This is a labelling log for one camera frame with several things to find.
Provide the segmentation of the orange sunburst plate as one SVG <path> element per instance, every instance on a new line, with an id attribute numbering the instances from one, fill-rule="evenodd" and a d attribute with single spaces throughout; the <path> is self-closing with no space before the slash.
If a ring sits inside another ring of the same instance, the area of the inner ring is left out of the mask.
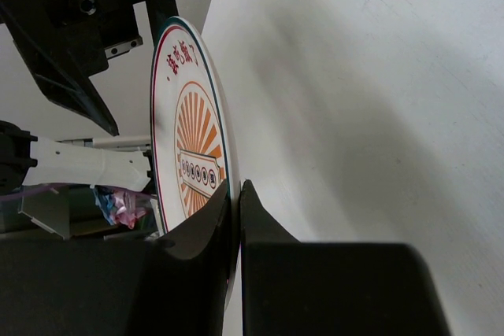
<path id="1" fill-rule="evenodd" d="M 150 75 L 153 170 L 163 231 L 179 226 L 227 184 L 237 220 L 241 182 L 231 115 L 201 35 L 170 17 L 154 47 Z"/>

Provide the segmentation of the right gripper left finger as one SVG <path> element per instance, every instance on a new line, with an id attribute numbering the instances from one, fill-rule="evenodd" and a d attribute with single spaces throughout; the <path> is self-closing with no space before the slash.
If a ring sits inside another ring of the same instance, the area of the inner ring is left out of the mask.
<path id="1" fill-rule="evenodd" d="M 2 334 L 221 334 L 230 212 L 222 183 L 193 216 L 152 242 L 2 242 Z"/>

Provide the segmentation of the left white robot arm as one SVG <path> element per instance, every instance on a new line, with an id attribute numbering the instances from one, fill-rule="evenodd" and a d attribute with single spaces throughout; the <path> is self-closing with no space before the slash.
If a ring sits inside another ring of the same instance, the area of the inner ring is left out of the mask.
<path id="1" fill-rule="evenodd" d="M 50 101 L 112 136 L 119 129 L 91 77 L 142 45 L 135 18 L 146 4 L 150 30 L 178 13 L 176 0 L 1 0 L 1 22 L 37 87 Z M 113 151 L 35 136 L 1 124 L 1 192 L 21 186 L 81 184 L 144 191 L 153 180 L 143 151 Z"/>

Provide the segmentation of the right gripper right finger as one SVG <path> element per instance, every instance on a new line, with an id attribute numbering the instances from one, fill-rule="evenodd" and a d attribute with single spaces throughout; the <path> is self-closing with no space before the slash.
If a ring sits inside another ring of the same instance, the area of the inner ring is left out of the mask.
<path id="1" fill-rule="evenodd" d="M 412 247 L 300 242 L 251 181 L 239 197 L 246 335 L 448 335 L 428 266 Z"/>

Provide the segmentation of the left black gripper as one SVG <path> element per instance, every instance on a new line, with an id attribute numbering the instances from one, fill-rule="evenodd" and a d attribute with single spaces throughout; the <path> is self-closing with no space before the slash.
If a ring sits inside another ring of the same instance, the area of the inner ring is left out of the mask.
<path id="1" fill-rule="evenodd" d="M 152 35 L 177 14 L 176 0 L 1 0 L 1 22 L 50 102 L 117 136 L 117 122 L 88 76 L 144 43 L 134 10 L 139 3 Z"/>

